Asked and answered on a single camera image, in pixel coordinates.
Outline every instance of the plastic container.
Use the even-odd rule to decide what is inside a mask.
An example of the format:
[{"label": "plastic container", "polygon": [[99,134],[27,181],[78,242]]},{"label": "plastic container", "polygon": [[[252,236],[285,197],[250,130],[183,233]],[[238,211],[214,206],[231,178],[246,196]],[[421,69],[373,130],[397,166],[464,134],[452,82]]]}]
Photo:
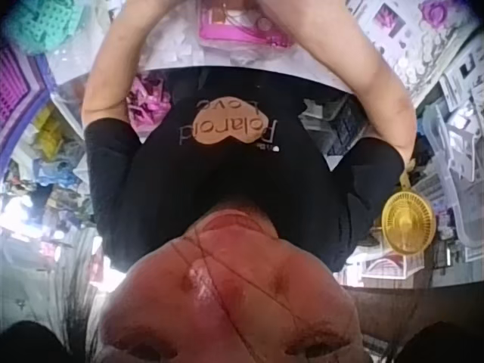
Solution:
[{"label": "plastic container", "polygon": [[423,130],[435,152],[433,162],[448,207],[454,210],[458,238],[466,247],[481,247],[484,243],[484,140],[481,138],[476,143],[476,177],[470,182],[448,168],[448,151],[441,136],[444,128],[440,109],[427,107],[423,114]]}]

